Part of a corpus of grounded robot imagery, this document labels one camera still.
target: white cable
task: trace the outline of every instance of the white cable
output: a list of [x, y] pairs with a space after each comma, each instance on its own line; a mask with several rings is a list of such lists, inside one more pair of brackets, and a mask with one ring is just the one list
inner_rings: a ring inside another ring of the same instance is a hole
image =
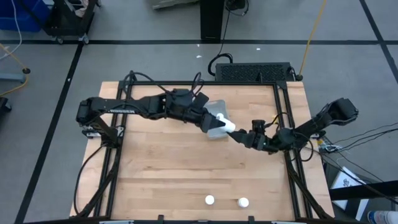
[[14, 8], [14, 19], [15, 19], [15, 24], [17, 26], [18, 29], [18, 34], [19, 34], [19, 44], [17, 45], [17, 47], [14, 48], [14, 50], [12, 50], [9, 54], [5, 54], [4, 56], [0, 57], [0, 60], [10, 56], [10, 54], [14, 53], [19, 46], [21, 46], [22, 43], [22, 36], [21, 36], [21, 31], [19, 30], [19, 25], [18, 25], [18, 20], [17, 20], [17, 8], [15, 7], [15, 3], [14, 0], [11, 0], [12, 6]]

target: wooden table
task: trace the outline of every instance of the wooden table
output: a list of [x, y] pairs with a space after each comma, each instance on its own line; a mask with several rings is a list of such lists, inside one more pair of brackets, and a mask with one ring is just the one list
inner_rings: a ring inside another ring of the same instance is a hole
[[[99, 96], [115, 98], [117, 86], [118, 82], [104, 82]], [[304, 87], [301, 82], [292, 82], [288, 88], [298, 126], [310, 119]], [[202, 92], [210, 100], [225, 100], [230, 120], [237, 128], [250, 130], [252, 119], [271, 122], [277, 114], [271, 86], [205, 85]], [[132, 96], [159, 93], [161, 90], [154, 85], [138, 85], [133, 87]], [[111, 114], [102, 117], [110, 124]], [[266, 131], [272, 136], [275, 126]], [[99, 138], [88, 140], [84, 160], [99, 145]], [[104, 152], [92, 158], [81, 175], [77, 200], [80, 210], [98, 188]], [[308, 155], [308, 150], [302, 151], [303, 158]], [[303, 167], [309, 191], [333, 216], [320, 156], [314, 154]], [[205, 204], [207, 195], [215, 197], [214, 205]], [[241, 197], [249, 199], [248, 208], [238, 207], [237, 199]], [[102, 214], [107, 199], [106, 192]], [[304, 217], [299, 190], [298, 199]], [[165, 220], [247, 220], [249, 215], [259, 221], [294, 220], [283, 153], [269, 156], [231, 138], [209, 141], [199, 128], [181, 121], [151, 121], [129, 115], [111, 218], [156, 220], [158, 215], [164, 215]]]

